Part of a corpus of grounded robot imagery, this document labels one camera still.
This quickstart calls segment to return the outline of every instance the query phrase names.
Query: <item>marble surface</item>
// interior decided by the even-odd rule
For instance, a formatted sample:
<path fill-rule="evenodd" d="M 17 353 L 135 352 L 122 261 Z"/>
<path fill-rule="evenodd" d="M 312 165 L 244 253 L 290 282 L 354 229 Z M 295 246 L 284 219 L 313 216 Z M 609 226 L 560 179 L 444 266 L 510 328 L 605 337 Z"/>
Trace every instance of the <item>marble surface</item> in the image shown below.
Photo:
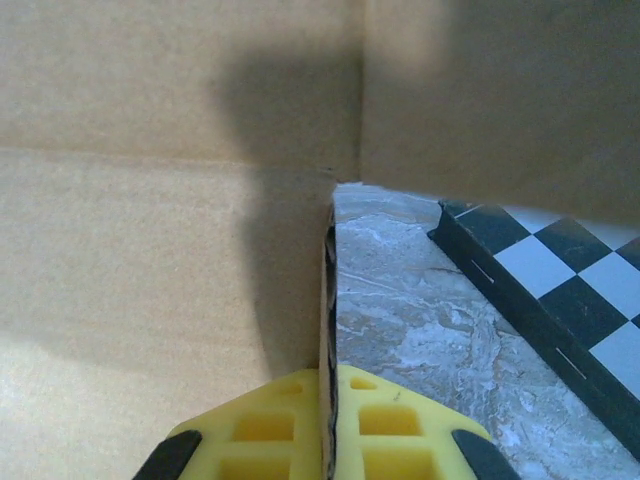
<path fill-rule="evenodd" d="M 631 454 L 427 237 L 436 199 L 335 194 L 338 357 L 470 416 L 524 480 L 640 479 Z"/>

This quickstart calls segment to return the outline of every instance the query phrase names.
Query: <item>marble tile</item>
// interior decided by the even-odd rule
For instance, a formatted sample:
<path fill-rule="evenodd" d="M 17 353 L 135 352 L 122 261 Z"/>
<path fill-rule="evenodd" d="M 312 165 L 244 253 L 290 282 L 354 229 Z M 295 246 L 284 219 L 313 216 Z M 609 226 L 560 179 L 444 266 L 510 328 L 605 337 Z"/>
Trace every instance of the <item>marble tile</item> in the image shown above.
<path fill-rule="evenodd" d="M 628 451 L 427 238 L 435 199 L 336 191 L 339 360 L 487 427 L 523 479 L 640 479 Z"/>

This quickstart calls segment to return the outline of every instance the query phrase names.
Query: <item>cardboard box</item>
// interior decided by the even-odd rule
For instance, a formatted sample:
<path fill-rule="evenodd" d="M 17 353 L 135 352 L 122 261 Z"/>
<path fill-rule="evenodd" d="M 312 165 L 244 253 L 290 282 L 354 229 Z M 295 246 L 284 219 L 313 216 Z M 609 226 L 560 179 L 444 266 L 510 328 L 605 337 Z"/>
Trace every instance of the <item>cardboard box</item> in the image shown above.
<path fill-rule="evenodd" d="M 317 366 L 336 181 L 638 221 L 638 6 L 506 3 L 5 2 L 3 477 Z"/>

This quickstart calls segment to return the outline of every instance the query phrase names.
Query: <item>checkerboard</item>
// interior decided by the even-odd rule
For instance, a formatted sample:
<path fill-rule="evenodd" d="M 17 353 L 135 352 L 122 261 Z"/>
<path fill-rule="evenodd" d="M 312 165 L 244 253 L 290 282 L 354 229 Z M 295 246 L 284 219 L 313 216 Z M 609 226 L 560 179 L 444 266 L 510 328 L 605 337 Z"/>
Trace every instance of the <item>checkerboard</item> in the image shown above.
<path fill-rule="evenodd" d="M 640 229 L 441 202 L 430 236 L 640 456 Z"/>

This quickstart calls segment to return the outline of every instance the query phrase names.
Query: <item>yellow plastic object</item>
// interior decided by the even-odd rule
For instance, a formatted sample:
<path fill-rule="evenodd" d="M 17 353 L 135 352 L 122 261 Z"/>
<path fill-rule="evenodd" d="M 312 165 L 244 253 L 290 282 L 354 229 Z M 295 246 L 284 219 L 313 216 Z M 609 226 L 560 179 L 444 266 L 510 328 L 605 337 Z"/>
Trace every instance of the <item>yellow plastic object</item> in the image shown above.
<path fill-rule="evenodd" d="M 202 441 L 180 480 L 320 480 L 318 371 L 302 370 L 178 425 Z"/>
<path fill-rule="evenodd" d="M 338 398 L 334 480 L 476 480 L 451 436 L 464 429 L 489 440 L 473 420 L 346 365 Z"/>

